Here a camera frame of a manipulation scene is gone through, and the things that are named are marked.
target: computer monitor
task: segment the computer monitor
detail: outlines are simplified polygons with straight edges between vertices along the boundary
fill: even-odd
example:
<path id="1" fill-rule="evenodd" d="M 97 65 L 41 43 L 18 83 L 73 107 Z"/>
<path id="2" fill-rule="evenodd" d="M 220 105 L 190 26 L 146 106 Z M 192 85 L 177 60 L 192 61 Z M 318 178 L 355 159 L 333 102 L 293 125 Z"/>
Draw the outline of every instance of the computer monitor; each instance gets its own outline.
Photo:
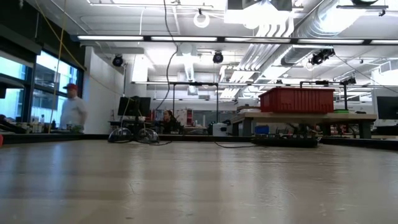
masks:
<path id="1" fill-rule="evenodd" d="M 398 97 L 378 96 L 379 119 L 398 119 Z"/>
<path id="2" fill-rule="evenodd" d="M 119 116 L 149 116 L 150 97 L 120 97 Z"/>

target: person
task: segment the person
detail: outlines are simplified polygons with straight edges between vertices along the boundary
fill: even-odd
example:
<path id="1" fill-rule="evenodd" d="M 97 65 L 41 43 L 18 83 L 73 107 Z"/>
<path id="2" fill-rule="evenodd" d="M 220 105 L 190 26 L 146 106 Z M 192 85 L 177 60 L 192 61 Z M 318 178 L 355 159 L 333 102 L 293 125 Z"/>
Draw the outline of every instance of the person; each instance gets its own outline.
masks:
<path id="1" fill-rule="evenodd" d="M 170 134 L 172 131 L 180 132 L 181 124 L 174 118 L 173 112 L 165 110 L 163 113 L 163 133 Z"/>
<path id="2" fill-rule="evenodd" d="M 60 127 L 67 129 L 68 125 L 84 127 L 87 119 L 85 102 L 77 97 L 77 85 L 69 83 L 63 87 L 67 89 L 68 99 L 63 102 Z"/>

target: wooden workbench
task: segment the wooden workbench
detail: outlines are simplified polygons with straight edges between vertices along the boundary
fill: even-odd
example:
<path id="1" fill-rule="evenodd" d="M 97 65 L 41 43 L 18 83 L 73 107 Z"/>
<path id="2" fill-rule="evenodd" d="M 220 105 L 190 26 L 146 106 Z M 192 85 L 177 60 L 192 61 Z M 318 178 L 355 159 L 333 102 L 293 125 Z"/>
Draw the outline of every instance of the wooden workbench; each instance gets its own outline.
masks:
<path id="1" fill-rule="evenodd" d="M 235 116 L 233 124 L 233 135 L 238 136 L 239 123 L 243 123 L 243 136 L 252 135 L 252 122 L 257 123 L 299 123 L 318 124 L 324 126 L 324 135 L 330 135 L 331 124 L 358 124 L 360 138 L 371 138 L 371 123 L 377 119 L 375 114 L 295 114 L 295 113 L 243 113 Z"/>

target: red plastic crate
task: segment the red plastic crate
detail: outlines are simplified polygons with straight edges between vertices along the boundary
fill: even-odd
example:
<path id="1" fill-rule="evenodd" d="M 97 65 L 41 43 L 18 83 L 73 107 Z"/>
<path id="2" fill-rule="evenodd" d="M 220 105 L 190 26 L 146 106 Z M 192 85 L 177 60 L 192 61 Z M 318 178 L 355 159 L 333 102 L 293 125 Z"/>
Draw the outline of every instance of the red plastic crate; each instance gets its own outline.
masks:
<path id="1" fill-rule="evenodd" d="M 276 87 L 261 94 L 262 112 L 332 113 L 334 90 Z"/>

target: red cap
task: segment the red cap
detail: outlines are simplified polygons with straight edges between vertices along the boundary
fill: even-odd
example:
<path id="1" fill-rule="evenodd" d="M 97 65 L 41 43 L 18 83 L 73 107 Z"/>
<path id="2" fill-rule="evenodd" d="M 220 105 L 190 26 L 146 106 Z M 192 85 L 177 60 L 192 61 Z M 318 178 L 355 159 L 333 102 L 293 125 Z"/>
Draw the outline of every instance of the red cap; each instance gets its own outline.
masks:
<path id="1" fill-rule="evenodd" d="M 77 85 L 76 84 L 73 84 L 73 83 L 69 83 L 69 84 L 67 84 L 65 87 L 63 87 L 64 89 L 67 89 L 67 90 L 77 90 Z"/>

